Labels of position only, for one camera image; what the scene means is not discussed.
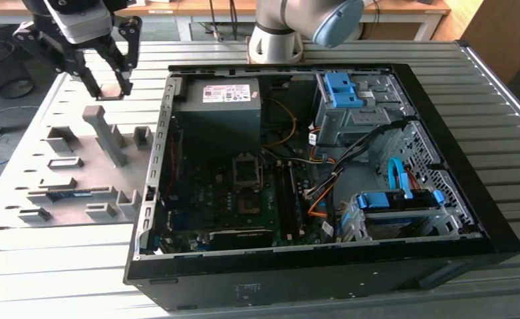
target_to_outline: slotted aluminum table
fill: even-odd
[[[315,45],[305,49],[307,62],[398,62],[412,67],[520,238],[520,103],[474,52],[455,43],[376,41],[344,44],[332,50]],[[110,80],[112,71],[101,59],[90,55],[89,61],[96,78]],[[124,134],[140,125],[154,131],[169,64],[244,62],[245,46],[239,43],[144,43],[130,96],[122,102],[102,103],[106,122],[118,124]],[[80,119],[86,103],[92,104],[81,84],[60,76],[0,178],[0,318],[21,314],[33,318],[170,315],[122,284],[130,223],[77,223],[70,227],[61,222],[27,227],[14,218],[17,210],[6,207],[26,200],[13,186],[30,183],[23,170],[41,158],[33,155],[46,126],[70,125],[74,134],[93,134]],[[116,169],[117,173],[130,171],[132,165],[140,163]],[[144,180],[142,174],[128,176],[132,185]],[[520,317],[520,255],[426,292],[184,314],[219,318],[260,314],[285,318],[514,318]]]

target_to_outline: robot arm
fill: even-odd
[[[356,28],[362,0],[256,1],[256,25],[248,55],[256,63],[293,63],[301,57],[299,36],[331,48]]]
[[[66,72],[85,85],[97,99],[129,95],[128,80],[137,65],[141,20],[116,17],[113,12],[128,6],[128,0],[22,0],[33,22],[22,23],[14,40],[57,73]],[[128,42],[121,54],[110,36],[113,27]],[[84,50],[94,50],[110,66],[117,86],[98,86],[85,67]]]

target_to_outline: white label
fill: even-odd
[[[248,102],[249,85],[207,85],[203,88],[203,103]]]
[[[172,13],[170,10],[148,10],[146,12],[154,15],[169,15]]]
[[[320,229],[324,231],[324,234],[332,236],[332,226],[330,226],[330,224],[326,221],[320,225]]]
[[[371,91],[359,91],[356,92],[359,98],[374,98]]]
[[[316,135],[314,133],[310,133],[310,144],[315,146],[316,144]]]

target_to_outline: ram slot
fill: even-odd
[[[288,174],[287,167],[275,165],[272,168],[275,204],[277,205],[279,215],[279,233],[284,241],[299,237],[299,227],[296,224],[296,203],[293,194],[293,184]]]
[[[293,166],[291,162],[287,163],[287,171],[288,171],[288,180],[291,184],[291,191],[293,192],[293,213],[295,213],[296,229],[299,231],[299,236],[303,236],[304,231],[303,231],[301,203],[299,198],[299,192],[296,190]]]

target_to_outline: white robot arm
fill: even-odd
[[[363,0],[256,1],[256,24],[248,43],[253,63],[295,63],[300,36],[326,48],[339,45],[362,17]]]

